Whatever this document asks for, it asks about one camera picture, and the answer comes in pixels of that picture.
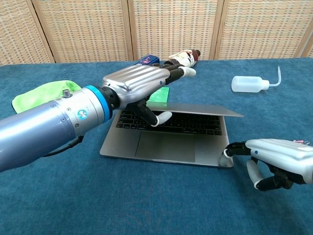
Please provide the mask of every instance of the green card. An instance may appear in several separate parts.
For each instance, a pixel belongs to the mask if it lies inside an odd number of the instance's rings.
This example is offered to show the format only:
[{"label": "green card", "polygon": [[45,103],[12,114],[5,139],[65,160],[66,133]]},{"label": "green card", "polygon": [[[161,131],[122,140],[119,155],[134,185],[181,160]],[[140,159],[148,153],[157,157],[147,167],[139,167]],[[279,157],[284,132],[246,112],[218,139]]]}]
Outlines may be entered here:
[{"label": "green card", "polygon": [[156,92],[154,92],[151,96],[149,101],[152,102],[167,102],[167,97],[169,93],[169,87],[161,87]]}]

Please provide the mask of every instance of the green cloth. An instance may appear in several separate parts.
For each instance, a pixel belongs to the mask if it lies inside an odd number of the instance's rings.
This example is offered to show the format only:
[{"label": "green cloth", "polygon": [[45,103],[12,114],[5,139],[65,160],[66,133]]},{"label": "green cloth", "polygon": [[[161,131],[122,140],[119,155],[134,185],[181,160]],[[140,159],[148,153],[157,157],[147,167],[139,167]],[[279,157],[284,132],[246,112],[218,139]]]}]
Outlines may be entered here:
[{"label": "green cloth", "polygon": [[68,80],[45,83],[33,90],[16,96],[12,101],[12,107],[17,113],[21,113],[61,97],[63,90],[66,89],[74,92],[81,89],[81,87],[75,82]]},{"label": "green cloth", "polygon": [[151,102],[167,102],[167,97],[169,93],[170,88],[169,87],[161,87],[156,92],[154,92],[150,98],[149,101]]}]

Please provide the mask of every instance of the laptop touchpad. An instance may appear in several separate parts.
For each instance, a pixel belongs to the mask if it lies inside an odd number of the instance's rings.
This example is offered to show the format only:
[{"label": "laptop touchpad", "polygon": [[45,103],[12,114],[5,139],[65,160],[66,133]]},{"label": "laptop touchpad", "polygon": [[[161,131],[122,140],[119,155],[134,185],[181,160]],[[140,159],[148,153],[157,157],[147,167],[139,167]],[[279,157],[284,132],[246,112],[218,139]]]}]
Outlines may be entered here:
[{"label": "laptop touchpad", "polygon": [[136,152],[142,159],[195,162],[193,135],[143,131]]}]

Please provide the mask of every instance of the robotic arm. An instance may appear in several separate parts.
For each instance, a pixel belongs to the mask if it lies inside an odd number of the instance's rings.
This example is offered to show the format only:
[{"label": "robotic arm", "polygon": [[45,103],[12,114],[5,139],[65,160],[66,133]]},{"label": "robotic arm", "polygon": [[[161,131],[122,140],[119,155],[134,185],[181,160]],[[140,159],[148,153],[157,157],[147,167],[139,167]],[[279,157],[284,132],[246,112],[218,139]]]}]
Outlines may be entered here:
[{"label": "robotic arm", "polygon": [[[261,191],[290,189],[293,183],[313,184],[313,147],[301,143],[258,139],[229,144],[222,153],[220,165],[227,165],[234,155],[251,155],[246,166],[254,187]],[[263,178],[257,166],[264,162],[272,177]]]},{"label": "robotic arm", "polygon": [[105,76],[101,87],[64,91],[61,98],[0,120],[0,172],[59,153],[52,151],[77,137],[67,148],[75,146],[87,131],[111,119],[115,109],[132,110],[152,126],[166,122],[171,113],[156,116],[146,101],[164,85],[195,74],[182,65],[129,66]]}]

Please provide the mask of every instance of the logo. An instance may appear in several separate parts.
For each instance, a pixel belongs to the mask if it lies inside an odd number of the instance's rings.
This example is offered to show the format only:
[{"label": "logo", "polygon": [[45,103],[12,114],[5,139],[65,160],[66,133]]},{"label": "logo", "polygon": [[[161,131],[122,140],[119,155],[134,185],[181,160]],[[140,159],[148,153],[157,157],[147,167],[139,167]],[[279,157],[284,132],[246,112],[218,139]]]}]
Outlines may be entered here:
[{"label": "logo", "polygon": [[86,110],[81,109],[81,110],[78,111],[77,116],[78,116],[79,119],[85,120],[87,118],[87,116],[88,116],[88,113],[87,113]]}]

